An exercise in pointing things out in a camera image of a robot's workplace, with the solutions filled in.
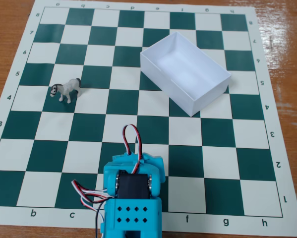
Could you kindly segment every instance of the blue robot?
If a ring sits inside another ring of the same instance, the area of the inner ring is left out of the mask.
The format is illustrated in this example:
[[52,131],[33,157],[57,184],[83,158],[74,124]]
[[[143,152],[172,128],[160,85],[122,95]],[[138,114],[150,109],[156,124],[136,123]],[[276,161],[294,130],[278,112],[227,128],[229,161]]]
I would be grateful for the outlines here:
[[104,166],[104,189],[115,199],[106,201],[104,238],[162,238],[162,201],[158,197],[165,182],[162,157],[143,153],[137,173],[132,170],[138,155],[113,156]]

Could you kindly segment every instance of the white square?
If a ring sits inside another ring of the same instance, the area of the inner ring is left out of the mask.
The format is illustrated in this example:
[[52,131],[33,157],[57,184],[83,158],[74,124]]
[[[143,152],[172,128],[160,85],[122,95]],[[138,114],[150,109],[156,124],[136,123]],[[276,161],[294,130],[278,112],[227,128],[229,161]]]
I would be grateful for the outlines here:
[[239,179],[236,148],[202,147],[204,177],[209,179]]
[[168,183],[170,212],[206,213],[204,178],[169,177]]
[[54,207],[61,173],[26,172],[17,206]]
[[87,45],[89,42],[91,26],[65,25],[61,43]]
[[47,91],[47,86],[19,86],[12,111],[41,112]]
[[237,148],[269,149],[263,120],[233,119]]
[[169,117],[169,144],[201,146],[200,118]]
[[230,95],[222,94],[200,111],[201,118],[232,119]]
[[40,24],[65,25],[67,22],[68,13],[69,8],[46,7],[40,20]]
[[119,24],[119,11],[95,9],[93,14],[92,26],[112,26]]
[[247,31],[223,31],[222,34],[225,50],[251,51]]
[[73,120],[73,113],[42,112],[35,140],[68,141]]
[[116,46],[143,46],[143,28],[118,27]]
[[144,28],[169,29],[170,13],[146,11],[144,17]]
[[140,68],[112,67],[110,89],[139,90]]
[[241,190],[246,216],[282,216],[276,182],[241,180]]
[[183,36],[185,36],[188,40],[190,40],[195,46],[197,45],[197,33],[195,30],[170,30],[170,34],[178,31]]
[[112,66],[114,46],[88,45],[84,65]]
[[[137,116],[106,115],[102,142],[123,143],[122,129],[126,124],[137,125]],[[135,143],[136,135],[131,126],[125,132],[128,143]]]
[[81,96],[75,105],[75,113],[106,114],[108,89],[81,88]]
[[60,44],[33,43],[27,63],[55,63]]
[[97,174],[101,142],[69,141],[62,172]]
[[169,97],[163,91],[139,91],[138,115],[169,116]]
[[81,78],[83,65],[55,64],[49,86],[65,84],[73,78]]
[[[142,152],[151,156],[161,156],[164,161],[165,175],[169,171],[169,149],[168,145],[142,144]],[[135,145],[135,154],[138,153],[138,143]]]
[[259,95],[257,79],[254,71],[229,71],[231,81],[229,93]]
[[196,30],[222,31],[220,14],[196,13]]
[[220,65],[222,68],[227,69],[226,55],[223,50],[204,50],[202,51],[209,56],[214,62]]
[[0,140],[0,170],[26,171],[34,140]]

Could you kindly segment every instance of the white toy horse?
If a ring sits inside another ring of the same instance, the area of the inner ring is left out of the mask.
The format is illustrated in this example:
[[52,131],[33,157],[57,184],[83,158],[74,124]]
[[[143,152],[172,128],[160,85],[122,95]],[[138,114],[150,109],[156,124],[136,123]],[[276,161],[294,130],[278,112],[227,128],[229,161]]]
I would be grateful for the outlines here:
[[59,102],[63,101],[63,96],[65,95],[68,98],[67,103],[71,103],[70,95],[69,93],[72,90],[76,90],[78,92],[77,97],[80,97],[81,95],[81,80],[79,78],[73,78],[68,83],[62,84],[55,84],[51,88],[50,96],[54,97],[57,92],[60,92],[61,96],[59,98]]

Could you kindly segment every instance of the wood grain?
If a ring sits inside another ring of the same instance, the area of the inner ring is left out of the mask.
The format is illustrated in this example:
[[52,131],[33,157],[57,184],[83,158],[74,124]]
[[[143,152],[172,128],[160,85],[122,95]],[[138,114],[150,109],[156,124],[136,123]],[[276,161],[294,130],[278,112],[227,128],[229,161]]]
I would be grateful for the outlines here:
[[[147,0],[145,2],[253,6],[256,8],[297,194],[297,0]],[[33,0],[0,0],[0,95],[33,3]],[[0,226],[0,238],[2,237],[92,238],[94,230]],[[163,237],[232,238],[235,236],[163,233]]]

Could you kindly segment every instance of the cardboard box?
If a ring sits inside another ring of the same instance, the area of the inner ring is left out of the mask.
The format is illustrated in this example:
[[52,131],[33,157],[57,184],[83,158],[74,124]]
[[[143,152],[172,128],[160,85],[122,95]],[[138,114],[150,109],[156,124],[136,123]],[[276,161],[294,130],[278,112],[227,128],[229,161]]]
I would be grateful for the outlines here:
[[141,71],[189,116],[223,94],[231,74],[179,32],[140,53]]

